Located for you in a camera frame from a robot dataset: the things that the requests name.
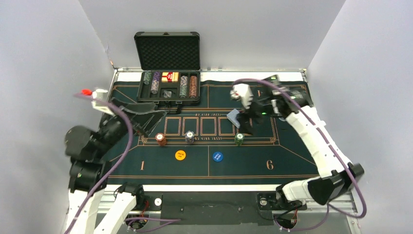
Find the orange poker chip stack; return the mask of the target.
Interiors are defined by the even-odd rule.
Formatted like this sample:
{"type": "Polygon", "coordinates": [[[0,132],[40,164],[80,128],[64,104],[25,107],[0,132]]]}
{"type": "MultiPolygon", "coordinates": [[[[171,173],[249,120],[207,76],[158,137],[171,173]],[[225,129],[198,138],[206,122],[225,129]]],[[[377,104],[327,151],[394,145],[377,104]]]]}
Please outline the orange poker chip stack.
{"type": "Polygon", "coordinates": [[[159,146],[165,146],[167,143],[166,137],[163,133],[157,133],[155,139],[159,146]]]}

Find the yellow big blind button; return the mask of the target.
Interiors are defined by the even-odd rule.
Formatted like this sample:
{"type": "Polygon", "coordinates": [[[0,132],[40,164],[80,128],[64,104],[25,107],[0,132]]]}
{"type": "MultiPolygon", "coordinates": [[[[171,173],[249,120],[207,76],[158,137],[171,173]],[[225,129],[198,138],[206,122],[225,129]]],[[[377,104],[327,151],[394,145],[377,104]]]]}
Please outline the yellow big blind button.
{"type": "Polygon", "coordinates": [[[186,158],[186,152],[185,152],[185,151],[183,151],[183,150],[178,150],[178,151],[175,153],[175,159],[176,159],[176,160],[182,161],[182,160],[184,160],[185,158],[186,158]]]}

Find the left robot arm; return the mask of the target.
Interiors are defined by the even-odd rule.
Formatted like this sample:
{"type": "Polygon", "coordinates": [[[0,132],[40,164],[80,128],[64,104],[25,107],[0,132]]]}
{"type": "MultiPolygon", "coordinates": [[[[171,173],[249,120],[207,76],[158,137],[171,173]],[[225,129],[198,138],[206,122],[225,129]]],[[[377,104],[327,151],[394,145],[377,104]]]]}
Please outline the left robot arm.
{"type": "Polygon", "coordinates": [[[97,207],[106,188],[109,176],[128,155],[136,136],[147,137],[166,115],[156,110],[153,103],[130,104],[115,98],[110,102],[92,96],[89,99],[94,109],[103,112],[106,118],[99,129],[77,125],[65,135],[65,155],[70,158],[69,208],[65,233],[80,234],[95,232],[97,207]],[[112,165],[103,156],[124,136],[128,137],[120,159],[112,165]]]}

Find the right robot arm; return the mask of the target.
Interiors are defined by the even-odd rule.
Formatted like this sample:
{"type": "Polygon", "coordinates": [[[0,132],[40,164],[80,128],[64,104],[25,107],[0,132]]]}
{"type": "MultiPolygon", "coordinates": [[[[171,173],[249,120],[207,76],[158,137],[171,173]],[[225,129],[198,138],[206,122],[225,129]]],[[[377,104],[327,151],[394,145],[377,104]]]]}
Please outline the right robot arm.
{"type": "Polygon", "coordinates": [[[232,99],[240,100],[244,114],[258,117],[263,107],[271,106],[298,134],[315,162],[318,176],[282,184],[276,188],[275,202],[284,210],[295,210],[311,199],[319,205],[339,209],[330,202],[355,189],[366,212],[366,202],[358,186],[363,167],[344,155],[318,116],[311,97],[282,85],[277,76],[266,79],[242,78],[233,82],[232,99]]]}

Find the blue playing card deck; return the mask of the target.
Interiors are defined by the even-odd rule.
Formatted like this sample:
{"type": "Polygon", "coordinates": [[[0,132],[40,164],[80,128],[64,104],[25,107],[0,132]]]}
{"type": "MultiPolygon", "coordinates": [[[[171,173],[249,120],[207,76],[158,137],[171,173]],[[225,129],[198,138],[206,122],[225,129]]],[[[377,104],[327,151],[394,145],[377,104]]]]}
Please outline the blue playing card deck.
{"type": "Polygon", "coordinates": [[[240,123],[239,123],[239,121],[237,120],[237,115],[239,114],[240,112],[239,112],[239,110],[237,110],[237,109],[233,109],[233,110],[231,110],[227,115],[226,115],[226,118],[237,128],[237,129],[239,129],[240,128],[240,123]]]}

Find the blue small blind button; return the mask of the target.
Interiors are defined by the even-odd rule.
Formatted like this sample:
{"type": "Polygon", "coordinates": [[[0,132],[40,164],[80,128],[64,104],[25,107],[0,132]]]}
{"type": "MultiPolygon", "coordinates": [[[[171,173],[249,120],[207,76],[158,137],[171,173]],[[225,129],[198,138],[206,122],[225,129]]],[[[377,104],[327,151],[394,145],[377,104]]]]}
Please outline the blue small blind button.
{"type": "Polygon", "coordinates": [[[215,162],[221,162],[224,159],[224,155],[221,152],[214,152],[212,155],[212,159],[215,162]]]}

